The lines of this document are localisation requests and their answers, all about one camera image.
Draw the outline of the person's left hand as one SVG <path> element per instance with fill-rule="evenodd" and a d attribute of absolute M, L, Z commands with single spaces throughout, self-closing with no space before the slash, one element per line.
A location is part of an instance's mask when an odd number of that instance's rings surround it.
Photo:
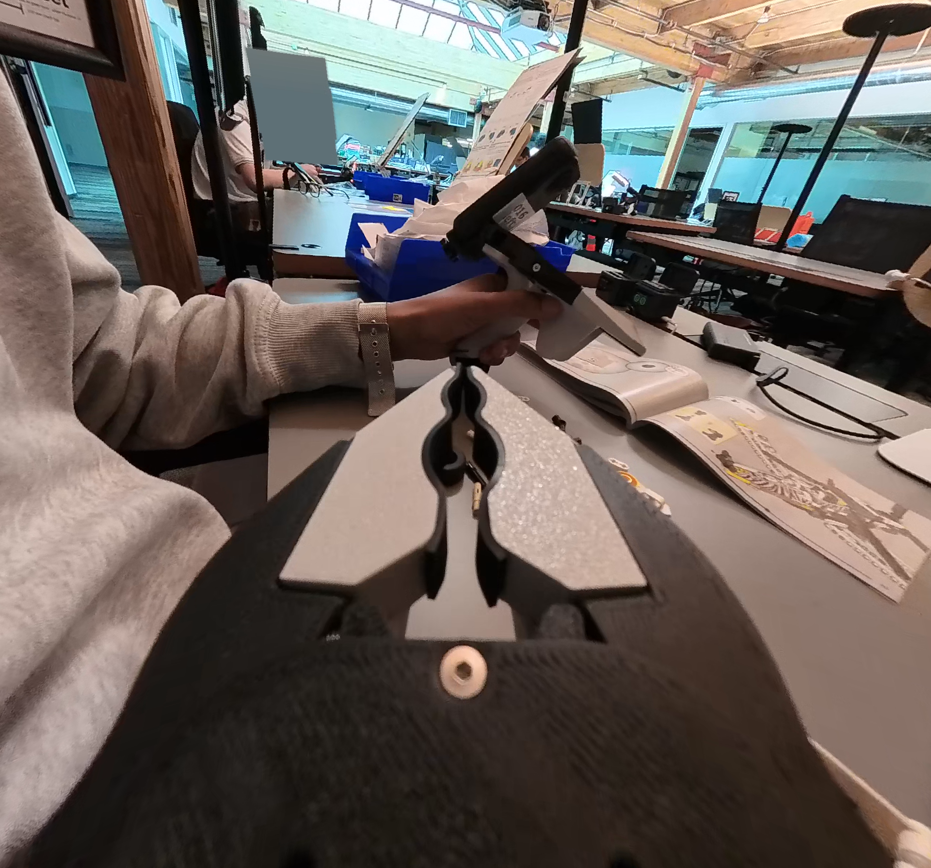
<path fill-rule="evenodd" d="M 394 361 L 447 358 L 473 333 L 515 320 L 518 326 L 542 323 L 562 315 L 555 297 L 506 289 L 503 273 L 488 273 L 451 287 L 385 308 L 389 346 Z"/>

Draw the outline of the small blue bin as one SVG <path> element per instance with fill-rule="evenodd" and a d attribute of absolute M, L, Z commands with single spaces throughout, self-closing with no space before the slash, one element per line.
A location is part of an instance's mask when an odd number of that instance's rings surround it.
<path fill-rule="evenodd" d="M 372 201 L 404 205 L 413 205 L 417 200 L 428 202 L 432 190 L 431 182 L 424 178 L 383 176 L 370 171 L 355 171 L 353 185 Z"/>

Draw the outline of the instruction sheet on stand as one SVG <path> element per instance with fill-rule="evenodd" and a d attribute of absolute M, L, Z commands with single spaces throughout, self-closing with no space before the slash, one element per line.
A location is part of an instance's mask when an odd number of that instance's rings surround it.
<path fill-rule="evenodd" d="M 506 175 L 529 138 L 524 129 L 533 110 L 583 57 L 577 48 L 525 69 L 495 106 L 456 181 Z"/>

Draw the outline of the short black floor lamp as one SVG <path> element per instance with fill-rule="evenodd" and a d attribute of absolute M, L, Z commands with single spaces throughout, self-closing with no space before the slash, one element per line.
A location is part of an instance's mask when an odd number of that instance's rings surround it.
<path fill-rule="evenodd" d="M 767 193 L 767 190 L 770 187 L 774 179 L 774 176 L 779 167 L 779 164 L 784 158 L 785 152 L 791 142 L 792 137 L 798 134 L 808 134 L 812 131 L 813 127 L 811 125 L 800 123 L 800 122 L 780 122 L 778 124 L 774 124 L 771 129 L 776 134 L 782 135 L 783 140 L 782 140 L 782 145 L 780 149 L 778 150 L 776 157 L 774 158 L 772 168 L 762 185 L 760 195 L 758 197 L 758 202 L 757 202 L 757 204 L 759 205 L 762 205 L 764 202 L 764 198 Z"/>

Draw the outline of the orange and white lego piece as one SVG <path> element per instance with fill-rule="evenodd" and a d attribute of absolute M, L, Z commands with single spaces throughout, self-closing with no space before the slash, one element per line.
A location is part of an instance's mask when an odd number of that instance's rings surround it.
<path fill-rule="evenodd" d="M 651 502 L 660 513 L 671 516 L 671 510 L 665 498 L 660 496 L 656 491 L 644 485 L 631 472 L 625 468 L 618 470 L 622 479 L 626 480 L 641 496 Z"/>

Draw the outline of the black slanted pole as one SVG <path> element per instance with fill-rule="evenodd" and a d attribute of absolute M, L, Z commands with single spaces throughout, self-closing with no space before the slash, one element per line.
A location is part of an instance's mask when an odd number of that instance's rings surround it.
<path fill-rule="evenodd" d="M 589 1 L 590 0 L 574 0 L 568 33 L 564 45 L 566 53 L 576 51 L 579 48 L 587 16 Z M 568 66 L 564 73 L 560 76 L 556 86 L 553 89 L 554 99 L 551 107 L 550 117 L 546 126 L 547 143 L 560 136 L 562 133 L 566 97 L 571 86 L 573 71 L 574 68 Z"/>

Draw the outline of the pale perforated wrist watch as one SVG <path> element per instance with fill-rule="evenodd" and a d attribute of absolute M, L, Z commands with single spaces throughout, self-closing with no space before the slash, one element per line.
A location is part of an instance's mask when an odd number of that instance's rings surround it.
<path fill-rule="evenodd" d="M 366 383 L 368 415 L 378 418 L 397 401 L 387 303 L 361 303 L 357 307 L 357 334 Z"/>

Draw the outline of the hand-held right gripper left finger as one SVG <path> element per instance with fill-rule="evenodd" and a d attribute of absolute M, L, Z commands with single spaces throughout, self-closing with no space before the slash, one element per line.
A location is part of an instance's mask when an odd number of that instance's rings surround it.
<path fill-rule="evenodd" d="M 465 473 L 452 426 L 464 372 L 447 370 L 355 434 L 279 582 L 360 601 L 435 598 L 447 563 L 447 490 Z"/>

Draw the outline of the black mesh organizer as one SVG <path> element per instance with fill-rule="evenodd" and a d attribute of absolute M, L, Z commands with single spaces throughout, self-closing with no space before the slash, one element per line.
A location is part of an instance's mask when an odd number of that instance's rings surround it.
<path fill-rule="evenodd" d="M 719 240 L 751 246 L 755 240 L 762 204 L 722 200 L 717 204 L 713 225 Z"/>

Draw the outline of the black power adapter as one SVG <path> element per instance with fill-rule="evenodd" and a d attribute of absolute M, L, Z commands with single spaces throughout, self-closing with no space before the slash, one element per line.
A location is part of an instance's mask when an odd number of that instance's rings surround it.
<path fill-rule="evenodd" d="M 708 357 L 754 373 L 761 351 L 750 334 L 738 327 L 707 321 L 700 335 L 700 345 Z"/>

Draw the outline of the wooden edged table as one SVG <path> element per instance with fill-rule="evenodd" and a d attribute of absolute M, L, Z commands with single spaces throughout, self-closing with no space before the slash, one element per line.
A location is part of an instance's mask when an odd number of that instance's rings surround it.
<path fill-rule="evenodd" d="M 716 261 L 740 269 L 779 276 L 851 295 L 875 298 L 900 293 L 884 274 L 852 269 L 806 257 L 751 247 L 710 237 L 631 231 L 627 238 L 689 257 Z"/>

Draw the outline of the crumpled white paper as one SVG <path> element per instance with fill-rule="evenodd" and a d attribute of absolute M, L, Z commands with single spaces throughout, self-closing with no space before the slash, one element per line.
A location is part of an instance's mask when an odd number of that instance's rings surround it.
<path fill-rule="evenodd" d="M 503 177 L 467 178 L 446 189 L 436 204 L 416 200 L 412 216 L 396 232 L 388 232 L 385 222 L 360 222 L 363 257 L 377 267 L 388 270 L 394 266 L 404 239 L 441 241 L 451 230 L 459 214 L 473 205 L 489 190 L 504 182 Z M 531 212 L 529 201 L 519 196 L 515 206 L 499 212 L 497 225 L 515 233 L 529 244 L 541 246 L 549 241 L 548 225 L 543 210 Z"/>

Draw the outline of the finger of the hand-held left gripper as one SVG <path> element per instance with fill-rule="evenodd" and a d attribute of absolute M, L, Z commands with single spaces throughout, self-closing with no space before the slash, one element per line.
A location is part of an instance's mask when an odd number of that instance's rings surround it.
<path fill-rule="evenodd" d="M 561 299 L 558 302 L 561 315 L 542 322 L 538 329 L 534 344 L 538 356 L 566 362 L 599 335 L 607 335 L 635 355 L 645 355 L 646 347 L 634 316 L 607 304 L 595 292 L 579 292 L 571 304 Z"/>

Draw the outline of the white stand base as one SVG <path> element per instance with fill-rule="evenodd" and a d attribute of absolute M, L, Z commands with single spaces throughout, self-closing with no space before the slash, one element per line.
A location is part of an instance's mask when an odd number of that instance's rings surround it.
<path fill-rule="evenodd" d="M 930 443 L 931 430 L 924 429 L 880 443 L 877 455 L 888 465 L 930 484 Z"/>

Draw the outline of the blue plastic bin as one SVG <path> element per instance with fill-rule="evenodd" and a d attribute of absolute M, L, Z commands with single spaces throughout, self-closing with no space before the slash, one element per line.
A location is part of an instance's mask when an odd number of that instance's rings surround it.
<path fill-rule="evenodd" d="M 465 257 L 448 257 L 440 241 L 404 239 L 394 267 L 387 270 L 373 260 L 373 251 L 363 231 L 364 225 L 381 225 L 388 234 L 402 226 L 399 215 L 356 211 L 348 228 L 345 261 L 358 281 L 359 296 L 367 302 L 401 301 L 470 280 L 485 273 L 495 273 L 496 265 L 488 257 L 472 262 Z"/>

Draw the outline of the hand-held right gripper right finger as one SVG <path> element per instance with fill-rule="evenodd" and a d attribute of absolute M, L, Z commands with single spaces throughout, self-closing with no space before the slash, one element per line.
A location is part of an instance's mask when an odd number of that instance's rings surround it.
<path fill-rule="evenodd" d="M 640 594 L 648 584 L 582 448 L 474 367 L 461 372 L 471 462 L 485 480 L 476 571 L 489 606 Z"/>

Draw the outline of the black tripod pole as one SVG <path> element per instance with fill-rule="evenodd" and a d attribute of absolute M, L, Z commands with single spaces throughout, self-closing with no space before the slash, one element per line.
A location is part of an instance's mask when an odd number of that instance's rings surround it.
<path fill-rule="evenodd" d="M 203 134 L 213 201 L 194 196 L 188 204 L 198 234 L 207 237 L 209 254 L 222 263 L 227 281 L 246 278 L 255 268 L 260 278 L 273 280 L 271 231 L 262 183 L 258 120 L 254 116 L 250 83 L 240 29 L 239 0 L 177 0 L 180 25 L 193 83 L 195 115 Z M 250 107 L 261 229 L 243 231 L 232 220 L 220 153 L 218 112 L 227 112 L 241 99 Z"/>

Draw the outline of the open lego instruction booklet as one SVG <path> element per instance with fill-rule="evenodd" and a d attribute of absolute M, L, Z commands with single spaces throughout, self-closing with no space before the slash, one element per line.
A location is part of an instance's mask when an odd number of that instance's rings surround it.
<path fill-rule="evenodd" d="M 758 405 L 710 395 L 692 368 L 636 356 L 609 337 L 559 362 L 530 327 L 521 351 L 628 429 L 669 433 L 753 510 L 894 603 L 929 558 L 929 519 L 819 458 Z"/>

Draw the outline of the person's left forearm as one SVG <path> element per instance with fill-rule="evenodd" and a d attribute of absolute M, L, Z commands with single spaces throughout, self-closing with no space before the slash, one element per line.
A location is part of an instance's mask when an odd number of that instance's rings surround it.
<path fill-rule="evenodd" d="M 385 304 L 292 305 L 267 285 L 180 303 L 162 287 L 122 290 L 112 269 L 75 282 L 75 413 L 68 440 L 114 450 L 178 450 L 262 415 L 271 399 L 364 386 L 360 339 L 387 326 Z"/>

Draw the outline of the tall black floor lamp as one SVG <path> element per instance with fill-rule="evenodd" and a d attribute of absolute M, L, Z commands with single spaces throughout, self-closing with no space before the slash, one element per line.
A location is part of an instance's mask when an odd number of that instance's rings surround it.
<path fill-rule="evenodd" d="M 930 27 L 930 5 L 928 3 L 896 3 L 876 6 L 852 13 L 847 16 L 842 25 L 844 35 L 871 40 L 865 60 L 860 67 L 855 80 L 847 94 L 838 116 L 835 118 L 814 165 L 806 178 L 799 197 L 796 200 L 787 222 L 776 243 L 776 249 L 782 252 L 787 240 L 792 234 L 794 226 L 802 213 L 816 183 L 821 175 L 834 145 L 837 142 L 847 119 L 850 117 L 856 100 L 859 97 L 872 68 L 878 59 L 886 40 L 892 37 L 905 37 L 925 33 Z"/>

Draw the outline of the black mesh chair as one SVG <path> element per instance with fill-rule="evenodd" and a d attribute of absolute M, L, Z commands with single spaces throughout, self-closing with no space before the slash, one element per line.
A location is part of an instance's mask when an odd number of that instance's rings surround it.
<path fill-rule="evenodd" d="M 929 206 L 842 195 L 801 257 L 883 274 L 908 270 L 929 243 Z"/>

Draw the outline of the ceiling projector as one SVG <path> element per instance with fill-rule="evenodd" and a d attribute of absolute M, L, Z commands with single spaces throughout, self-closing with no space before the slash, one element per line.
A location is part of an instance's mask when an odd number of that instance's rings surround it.
<path fill-rule="evenodd" d="M 548 43 L 552 34 L 552 15 L 545 0 L 507 0 L 500 35 L 510 42 L 528 47 Z"/>

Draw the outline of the person's grey sweater torso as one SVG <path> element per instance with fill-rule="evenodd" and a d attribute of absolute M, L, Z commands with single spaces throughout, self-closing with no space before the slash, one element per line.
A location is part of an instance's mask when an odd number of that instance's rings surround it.
<path fill-rule="evenodd" d="M 68 440 L 84 343 L 74 284 L 109 269 L 120 280 L 54 208 L 2 80 L 4 864 L 84 777 L 170 613 L 230 536 L 199 493 L 94 437 Z"/>

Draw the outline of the wooden post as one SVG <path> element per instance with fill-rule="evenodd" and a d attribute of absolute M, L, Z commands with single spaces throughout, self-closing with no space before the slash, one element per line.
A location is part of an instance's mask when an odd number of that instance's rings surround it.
<path fill-rule="evenodd" d="M 180 302 L 204 292 L 144 0 L 111 0 L 125 79 L 87 92 L 143 284 Z"/>

